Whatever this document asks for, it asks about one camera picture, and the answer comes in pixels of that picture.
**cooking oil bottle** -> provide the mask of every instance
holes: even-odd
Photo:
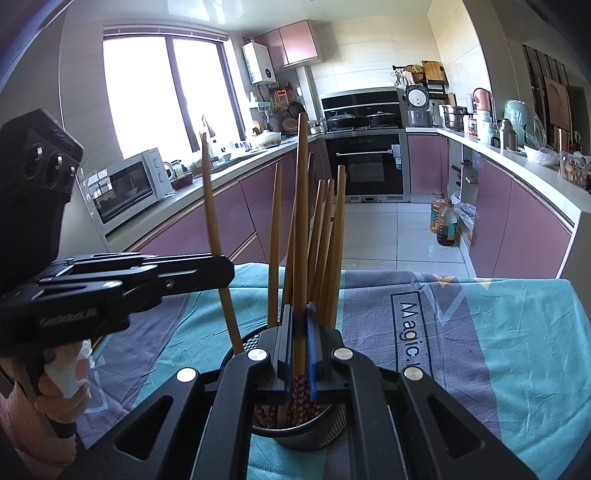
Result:
[[[457,213],[451,200],[445,200],[439,210],[437,224],[437,243],[444,247],[452,247],[456,243]]]
[[[433,196],[435,197],[431,202],[431,219],[429,221],[429,229],[433,233],[437,233],[437,224],[439,222],[439,210],[444,203],[444,196],[443,192],[439,191],[434,193]]]

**built-in oven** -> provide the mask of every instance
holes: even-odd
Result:
[[[347,172],[346,202],[408,202],[410,175],[406,132],[356,130],[325,137],[330,169]]]

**oven handle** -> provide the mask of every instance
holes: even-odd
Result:
[[[380,152],[355,152],[355,153],[336,153],[337,157],[349,157],[351,155],[377,155],[377,154],[384,154],[389,153],[392,155],[394,152],[392,150],[383,150]]]

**thermos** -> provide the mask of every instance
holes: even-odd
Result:
[[[499,136],[501,137],[501,152],[506,148],[517,151],[517,133],[513,130],[513,125],[510,120],[507,120],[506,118],[501,120]]]

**white countertop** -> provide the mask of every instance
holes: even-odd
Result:
[[[316,135],[310,135],[308,142],[316,139]],[[254,157],[240,161],[225,170],[212,174],[213,190],[222,187],[226,183],[244,175],[245,173],[259,167],[293,149],[297,146],[297,137],[284,140],[281,145],[268,148]],[[179,192],[168,194],[163,200],[154,203],[146,208],[139,215],[136,215],[128,222],[125,222],[118,229],[108,235],[107,245],[110,252],[123,252],[133,243],[147,235],[159,224],[175,215],[185,207],[198,201],[203,197],[203,179],[194,179],[193,184]]]
[[[462,132],[441,127],[410,127],[406,131],[438,133],[481,153],[540,192],[575,225],[579,223],[581,213],[591,213],[591,195],[588,192],[560,178],[555,170],[529,162],[526,157],[515,152],[505,150],[504,154],[501,154],[498,148],[483,145]]]

